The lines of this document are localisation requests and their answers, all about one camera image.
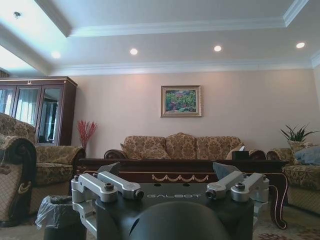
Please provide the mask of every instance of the picture frame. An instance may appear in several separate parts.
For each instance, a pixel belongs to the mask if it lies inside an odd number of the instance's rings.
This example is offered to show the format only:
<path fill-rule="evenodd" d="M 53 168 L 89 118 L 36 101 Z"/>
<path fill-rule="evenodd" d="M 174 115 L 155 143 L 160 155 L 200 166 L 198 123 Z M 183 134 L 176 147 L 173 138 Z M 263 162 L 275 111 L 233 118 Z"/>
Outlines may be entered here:
<path fill-rule="evenodd" d="M 161 86 L 161 117 L 202 117 L 200 85 Z"/>

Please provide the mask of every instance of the patterned rug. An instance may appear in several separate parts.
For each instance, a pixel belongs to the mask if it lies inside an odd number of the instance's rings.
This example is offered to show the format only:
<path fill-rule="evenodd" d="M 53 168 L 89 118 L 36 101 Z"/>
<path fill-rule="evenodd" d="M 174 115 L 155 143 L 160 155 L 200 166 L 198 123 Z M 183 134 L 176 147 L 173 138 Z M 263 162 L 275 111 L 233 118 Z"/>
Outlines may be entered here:
<path fill-rule="evenodd" d="M 320 217 L 304 211 L 284 207 L 283 216 L 288 223 L 286 230 L 278 229 L 271 221 L 269 212 L 260 218 L 253 232 L 253 240 L 320 240 Z M 42 240 L 44 230 L 38 230 L 31 218 L 16 227 L 0 228 L 0 240 Z M 87 233 L 87 240 L 95 237 Z"/>

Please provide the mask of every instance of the red decorative branches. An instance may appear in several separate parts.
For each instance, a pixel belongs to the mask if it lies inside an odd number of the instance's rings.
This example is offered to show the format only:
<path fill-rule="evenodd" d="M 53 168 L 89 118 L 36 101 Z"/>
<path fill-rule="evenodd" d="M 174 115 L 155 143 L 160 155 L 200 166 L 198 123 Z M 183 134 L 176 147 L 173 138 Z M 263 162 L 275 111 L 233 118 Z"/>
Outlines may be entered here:
<path fill-rule="evenodd" d="M 78 129 L 79 132 L 79 138 L 81 142 L 81 146 L 86 149 L 87 143 L 89 139 L 92 137 L 92 135 L 95 133 L 97 130 L 98 125 L 93 121 L 78 121 L 76 128 Z"/>

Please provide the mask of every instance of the trash can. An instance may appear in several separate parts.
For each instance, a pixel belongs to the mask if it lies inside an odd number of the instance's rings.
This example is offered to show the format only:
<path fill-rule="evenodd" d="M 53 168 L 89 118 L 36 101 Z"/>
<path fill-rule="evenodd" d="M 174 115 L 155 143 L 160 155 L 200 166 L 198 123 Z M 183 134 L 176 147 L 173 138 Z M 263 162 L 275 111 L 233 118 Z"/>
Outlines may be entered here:
<path fill-rule="evenodd" d="M 44 240 L 85 240 L 87 229 L 72 209 L 71 196 L 47 196 L 42 200 L 37 228 L 45 227 Z"/>

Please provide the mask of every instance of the recessed ceiling light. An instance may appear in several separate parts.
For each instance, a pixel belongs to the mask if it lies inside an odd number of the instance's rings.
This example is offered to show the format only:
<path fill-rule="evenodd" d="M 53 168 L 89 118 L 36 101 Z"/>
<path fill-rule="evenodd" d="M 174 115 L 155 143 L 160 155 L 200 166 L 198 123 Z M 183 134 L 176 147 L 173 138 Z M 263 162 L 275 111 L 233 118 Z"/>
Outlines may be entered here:
<path fill-rule="evenodd" d="M 132 55 L 137 55 L 137 54 L 138 54 L 138 50 L 135 49 L 135 48 L 132 48 L 132 49 L 130 50 L 130 53 L 131 53 Z"/>
<path fill-rule="evenodd" d="M 299 43 L 296 45 L 296 48 L 297 48 L 297 49 L 302 49 L 302 48 L 305 47 L 305 45 L 306 45 L 305 42 L 299 42 Z"/>
<path fill-rule="evenodd" d="M 220 45 L 214 46 L 213 50 L 215 52 L 220 52 L 222 50 L 222 47 Z"/>
<path fill-rule="evenodd" d="M 58 51 L 53 51 L 51 52 L 51 56 L 54 58 L 54 59 L 59 59 L 61 57 L 61 54 L 60 52 Z"/>

